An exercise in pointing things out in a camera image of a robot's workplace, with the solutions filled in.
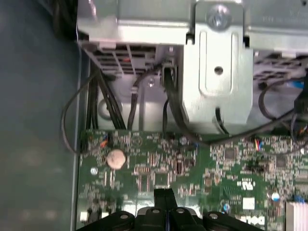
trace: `coin cell battery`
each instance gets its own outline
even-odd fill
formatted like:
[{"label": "coin cell battery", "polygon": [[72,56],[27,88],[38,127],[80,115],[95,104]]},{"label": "coin cell battery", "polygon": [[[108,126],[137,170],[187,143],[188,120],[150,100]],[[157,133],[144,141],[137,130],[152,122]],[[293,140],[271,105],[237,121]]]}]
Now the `coin cell battery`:
[{"label": "coin cell battery", "polygon": [[122,150],[113,149],[108,153],[106,161],[110,168],[119,170],[125,164],[126,156]]}]

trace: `motherboard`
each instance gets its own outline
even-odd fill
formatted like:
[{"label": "motherboard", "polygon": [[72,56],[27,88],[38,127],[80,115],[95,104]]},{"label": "motherboard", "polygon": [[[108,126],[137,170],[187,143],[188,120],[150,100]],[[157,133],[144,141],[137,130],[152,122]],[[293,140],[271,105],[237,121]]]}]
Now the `motherboard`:
[{"label": "motherboard", "polygon": [[219,211],[266,231],[285,231],[286,203],[308,199],[308,153],[289,137],[203,147],[175,133],[87,130],[82,141],[100,148],[79,159],[77,228],[120,210],[136,215],[154,206],[157,188],[172,188],[200,217]]}]

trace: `black cable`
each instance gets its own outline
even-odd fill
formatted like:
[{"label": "black cable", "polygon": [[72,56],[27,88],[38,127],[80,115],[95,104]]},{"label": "black cable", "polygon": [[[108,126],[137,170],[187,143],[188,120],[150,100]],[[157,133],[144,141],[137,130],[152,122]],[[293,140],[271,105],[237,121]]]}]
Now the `black cable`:
[{"label": "black cable", "polygon": [[66,134],[66,129],[65,129],[65,119],[66,119],[66,113],[67,113],[67,110],[68,108],[70,107],[70,105],[72,104],[72,102],[75,100],[75,98],[84,90],[87,88],[87,85],[91,82],[91,80],[93,80],[96,75],[98,73],[95,72],[93,75],[91,75],[87,81],[82,84],[79,88],[78,91],[76,91],[76,93],[70,98],[70,100],[66,103],[66,105],[64,106],[63,110],[62,110],[62,115],[61,115],[61,133],[62,133],[62,137],[63,137],[63,141],[65,143],[65,146],[67,147],[67,149],[72,152],[73,154],[75,155],[81,155],[81,154],[90,154],[94,151],[97,151],[100,149],[101,145],[97,145],[96,147],[94,147],[93,149],[89,150],[89,151],[86,151],[86,152],[78,152],[76,150],[74,150],[74,148],[71,146],[71,144],[69,143],[68,141],[68,138],[67,138],[67,134]]},{"label": "black cable", "polygon": [[92,119],[92,81],[89,83],[89,93],[87,100],[87,114],[86,114],[86,130],[91,129]]},{"label": "black cable", "polygon": [[114,124],[115,129],[121,129],[119,121],[118,121],[117,116],[116,116],[116,113],[114,111],[114,108],[113,108],[113,106],[111,104],[111,101],[110,101],[110,99],[108,97],[108,94],[107,94],[107,91],[106,91],[106,86],[104,84],[105,82],[103,80],[102,75],[98,74],[96,79],[97,79],[98,85],[99,85],[99,87],[100,87],[100,89],[102,91],[104,100],[105,100],[106,105],[107,105],[107,110],[108,110],[108,112],[110,114],[110,118],[112,120],[112,123]]},{"label": "black cable", "polygon": [[96,79],[92,80],[92,127],[98,129],[97,102],[98,102],[98,85]]},{"label": "black cable", "polygon": [[202,141],[196,135],[194,135],[184,123],[184,117],[181,111],[179,97],[178,97],[177,92],[175,91],[171,73],[169,70],[166,70],[166,69],[165,69],[165,87],[166,87],[166,92],[167,92],[167,96],[169,99],[169,106],[170,106],[171,112],[176,121],[176,124],[180,128],[183,135],[185,135],[189,140],[195,143],[198,143],[202,146],[206,146],[206,147],[210,145],[224,144],[224,143],[231,142],[231,141],[237,141],[242,138],[253,136],[256,133],[268,130],[269,128],[276,126],[277,124],[281,123],[282,121],[285,121],[286,119],[288,119],[290,116],[293,115],[293,110],[290,110],[286,112],[285,114],[283,114],[282,116],[280,116],[279,118],[271,122],[268,122],[264,125],[261,125],[258,128],[254,128],[252,130],[249,130],[249,131],[246,131],[240,134],[236,134],[236,135],[233,135],[227,138],[217,139],[213,141]]},{"label": "black cable", "polygon": [[168,124],[168,114],[167,114],[168,103],[169,103],[169,100],[166,100],[164,107],[163,107],[163,135],[164,137],[166,137],[167,124]]},{"label": "black cable", "polygon": [[291,138],[292,140],[297,143],[297,135],[295,135],[295,123],[296,123],[296,119],[297,119],[297,114],[294,113],[294,115],[292,116],[292,119],[291,119],[291,129],[290,129],[290,135],[291,135]]},{"label": "black cable", "polygon": [[124,120],[123,120],[123,117],[122,117],[122,114],[121,114],[121,110],[119,108],[119,105],[118,105],[118,102],[115,98],[115,95],[113,94],[112,90],[110,89],[110,86],[106,82],[105,75],[103,73],[101,73],[101,74],[103,75],[102,79],[105,82],[107,94],[108,94],[110,102],[111,102],[111,104],[112,104],[112,106],[115,110],[115,114],[116,114],[117,119],[119,121],[120,127],[121,127],[121,129],[126,130],[126,126],[125,126],[125,123],[124,123]]},{"label": "black cable", "polygon": [[137,104],[138,104],[138,88],[140,83],[149,75],[155,74],[159,69],[162,68],[162,63],[155,65],[152,69],[147,70],[145,73],[143,73],[140,77],[136,79],[134,82],[132,89],[134,92],[131,94],[131,105],[130,105],[130,112],[128,116],[128,122],[127,122],[127,129],[132,130],[133,123],[134,123],[134,118],[135,118],[135,113],[137,109]]},{"label": "black cable", "polygon": [[220,107],[217,107],[215,109],[215,116],[216,116],[216,120],[218,122],[218,125],[220,127],[220,129],[227,135],[229,135],[227,129],[225,128],[225,126],[223,125],[222,119],[221,119],[221,111],[220,111]]},{"label": "black cable", "polygon": [[98,77],[98,84],[101,88],[101,91],[103,93],[105,102],[107,104],[107,109],[109,111],[111,120],[115,126],[116,129],[124,129],[126,130],[123,117],[121,115],[121,111],[119,109],[119,106],[117,104],[116,98],[114,94],[112,93],[111,89],[109,88],[106,80],[104,79],[102,72],[99,73]]},{"label": "black cable", "polygon": [[[284,83],[288,83],[288,82],[293,82],[293,81],[302,81],[304,80],[306,77],[302,77],[302,78],[290,78],[290,79],[283,79],[283,80],[279,80],[276,81],[270,85],[268,85],[260,94],[259,99],[258,99],[258,104],[259,104],[259,108],[261,113],[263,114],[263,116],[267,119],[270,120],[274,120],[276,119],[275,116],[273,116],[271,113],[268,112],[268,110],[265,107],[265,103],[264,103],[264,98],[265,98],[265,94],[273,87],[275,86],[279,86],[282,85]],[[282,124],[288,129],[290,130],[290,125],[287,122],[282,122]]]}]

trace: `blue capacitor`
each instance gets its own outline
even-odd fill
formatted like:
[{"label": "blue capacitor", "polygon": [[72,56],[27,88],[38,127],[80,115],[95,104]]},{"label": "blue capacitor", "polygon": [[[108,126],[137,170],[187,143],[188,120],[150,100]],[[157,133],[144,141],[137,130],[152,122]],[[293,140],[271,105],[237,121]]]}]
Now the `blue capacitor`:
[{"label": "blue capacitor", "polygon": [[305,203],[305,199],[299,195],[294,196],[294,201],[298,203]]},{"label": "blue capacitor", "polygon": [[225,212],[229,212],[229,210],[230,210],[230,205],[229,205],[229,204],[224,204],[223,210],[224,210]]}]

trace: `cable connector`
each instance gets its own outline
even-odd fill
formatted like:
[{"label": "cable connector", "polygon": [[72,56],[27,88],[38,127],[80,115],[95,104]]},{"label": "cable connector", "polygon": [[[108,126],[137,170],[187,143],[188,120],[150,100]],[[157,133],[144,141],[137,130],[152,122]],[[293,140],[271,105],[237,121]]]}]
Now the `cable connector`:
[{"label": "cable connector", "polygon": [[306,69],[303,90],[294,100],[294,111],[296,114],[304,114],[308,112],[308,69]]}]

